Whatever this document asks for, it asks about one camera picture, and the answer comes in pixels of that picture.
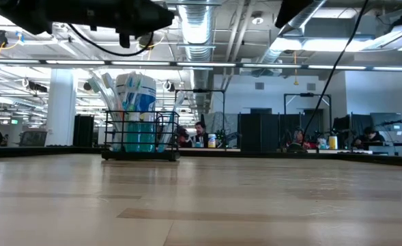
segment white column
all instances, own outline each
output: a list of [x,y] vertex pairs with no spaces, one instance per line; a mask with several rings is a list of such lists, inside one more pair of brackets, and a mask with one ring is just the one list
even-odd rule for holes
[[72,145],[77,84],[73,69],[52,69],[46,146]]
[[20,134],[23,132],[23,117],[11,117],[10,133],[8,135],[8,147],[18,147]]

